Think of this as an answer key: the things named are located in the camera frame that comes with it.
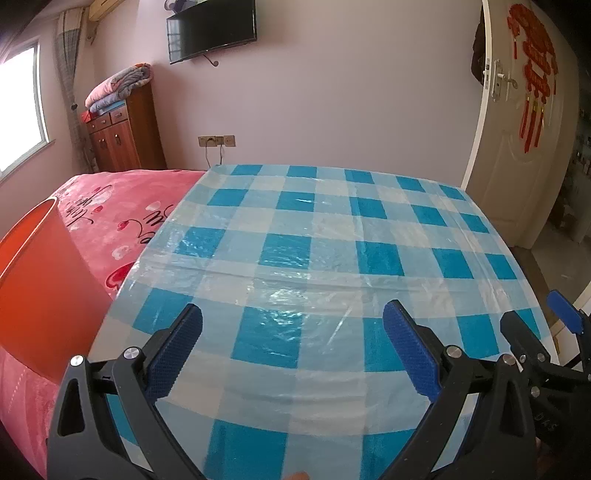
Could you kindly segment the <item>left human hand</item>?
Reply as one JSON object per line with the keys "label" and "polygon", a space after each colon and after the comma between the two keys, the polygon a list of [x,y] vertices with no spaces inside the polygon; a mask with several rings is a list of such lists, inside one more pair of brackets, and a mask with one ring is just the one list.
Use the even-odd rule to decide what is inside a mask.
{"label": "left human hand", "polygon": [[307,472],[295,472],[294,474],[284,478],[283,480],[310,480]]}

